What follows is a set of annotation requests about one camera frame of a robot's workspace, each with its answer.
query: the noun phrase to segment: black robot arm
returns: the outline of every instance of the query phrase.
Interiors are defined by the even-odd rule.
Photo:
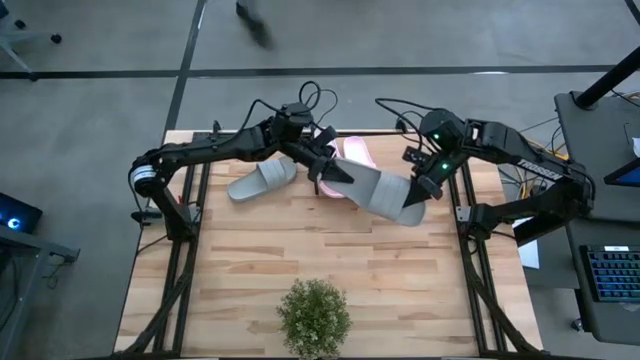
[[[284,105],[276,114],[234,134],[214,131],[205,139],[182,144],[165,144],[138,157],[129,171],[130,181],[141,196],[151,198],[164,215],[167,237],[190,241],[194,228],[187,204],[179,204],[167,189],[176,171],[184,166],[228,159],[263,161],[280,151],[294,162],[309,168],[312,181],[353,183],[353,178],[331,160],[333,149],[327,144],[336,137],[331,127],[312,138],[303,129],[313,124],[309,108],[303,103]]]
[[[524,136],[502,123],[462,121],[444,109],[423,117],[420,134],[429,143],[429,154],[407,147],[403,159],[414,164],[412,186],[405,206],[442,196],[442,184],[469,157],[494,164],[511,164],[555,182],[547,191],[526,199],[491,206],[478,204],[458,209],[470,239],[485,240],[500,223],[531,217],[516,228],[520,244],[551,232],[593,207],[595,188],[581,164],[559,159],[532,146]]]

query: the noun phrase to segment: slipper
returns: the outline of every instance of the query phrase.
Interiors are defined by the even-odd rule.
[[[263,161],[255,170],[229,184],[227,194],[233,202],[249,201],[287,185],[297,172],[296,164],[286,156]]]
[[[334,161],[353,177],[354,182],[325,181],[332,190],[344,194],[368,212],[400,225],[418,226],[422,222],[426,212],[424,201],[403,208],[411,186],[409,179],[348,159],[337,158]]]
[[[313,132],[313,136],[314,137],[318,137],[318,135],[320,135],[321,131],[319,129],[316,129]],[[336,149],[336,151],[333,153],[333,157],[342,157],[340,155],[340,149],[338,148],[338,143],[335,140],[331,140],[331,142],[329,142],[328,145],[331,145],[334,149]],[[322,190],[322,192],[327,195],[330,198],[334,198],[334,199],[342,199],[344,198],[344,195],[340,194],[337,191],[333,191],[331,189],[329,189],[329,187],[327,185],[325,185],[325,183],[323,181],[319,182],[319,187],[320,190]]]
[[[371,160],[369,149],[364,139],[360,136],[350,136],[342,143],[344,158],[375,168],[376,164]]]

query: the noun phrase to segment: butcher block tabletop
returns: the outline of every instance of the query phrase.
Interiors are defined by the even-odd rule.
[[[166,141],[191,141],[193,133],[169,131]],[[411,164],[401,159],[409,145],[406,140],[383,135],[367,136],[365,142],[378,168],[409,176]],[[504,203],[497,167],[477,159],[469,165],[478,203]],[[211,166],[182,356],[292,356],[283,346],[275,309],[295,279],[323,279],[346,291],[353,325],[342,356],[477,354],[446,184],[439,201],[427,202],[422,223],[403,227],[347,199],[316,196],[300,165],[288,186],[246,203],[232,203],[227,185],[255,167],[237,160]],[[169,185],[176,198],[185,172],[176,173]],[[191,199],[199,178],[197,167]],[[462,181],[458,183],[464,201]],[[506,225],[498,230],[512,233]],[[149,226],[139,246],[164,234],[164,225]],[[129,346],[158,309],[170,249],[171,242],[163,240],[137,257],[115,350]],[[525,338],[541,348],[515,242],[494,235],[487,250],[500,306]],[[492,348],[490,318],[482,309]],[[174,323],[171,316],[167,348]]]

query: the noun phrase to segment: potted plant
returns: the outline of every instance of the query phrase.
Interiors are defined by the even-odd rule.
[[[322,280],[296,279],[282,302],[276,311],[291,353],[303,360],[340,355],[338,348],[351,327],[344,291]]]

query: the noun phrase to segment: shoe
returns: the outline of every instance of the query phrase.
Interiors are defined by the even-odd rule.
[[[252,18],[249,15],[249,10],[238,3],[236,3],[236,14],[249,28],[249,32],[251,33],[253,41],[255,41],[263,48],[268,48],[271,46],[271,37],[269,36],[269,31],[267,30],[267,27],[262,20]]]

